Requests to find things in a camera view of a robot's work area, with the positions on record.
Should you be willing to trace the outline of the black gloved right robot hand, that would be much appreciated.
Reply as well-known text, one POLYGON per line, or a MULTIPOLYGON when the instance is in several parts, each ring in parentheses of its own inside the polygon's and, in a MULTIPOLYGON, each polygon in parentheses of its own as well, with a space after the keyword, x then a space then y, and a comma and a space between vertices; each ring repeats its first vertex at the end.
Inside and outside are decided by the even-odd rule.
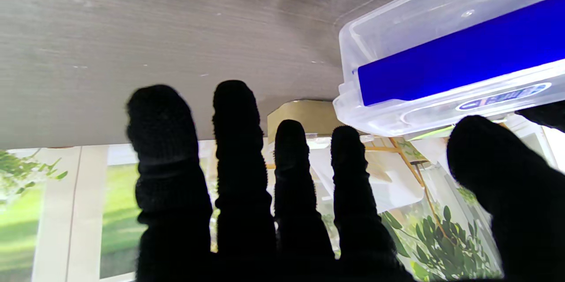
MULTIPOLYGON (((412 282, 377 213, 365 146, 356 129, 331 136, 334 214, 341 256, 316 208, 309 147, 298 121, 275 140, 275 196, 267 192, 260 112, 243 81, 220 83, 212 118, 220 213, 211 251, 211 200, 189 105, 168 85, 139 88, 127 135, 139 158, 135 187, 147 226, 138 282, 412 282)), ((564 280, 564 175, 512 131, 464 117, 447 143, 454 179, 492 216, 504 282, 564 280)))

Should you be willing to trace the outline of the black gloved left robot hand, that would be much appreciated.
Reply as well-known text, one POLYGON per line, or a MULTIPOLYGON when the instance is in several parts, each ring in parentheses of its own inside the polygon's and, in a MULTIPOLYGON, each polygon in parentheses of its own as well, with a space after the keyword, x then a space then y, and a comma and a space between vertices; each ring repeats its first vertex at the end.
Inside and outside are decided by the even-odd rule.
POLYGON ((565 101, 539 105, 514 112, 540 126, 565 133, 565 101))

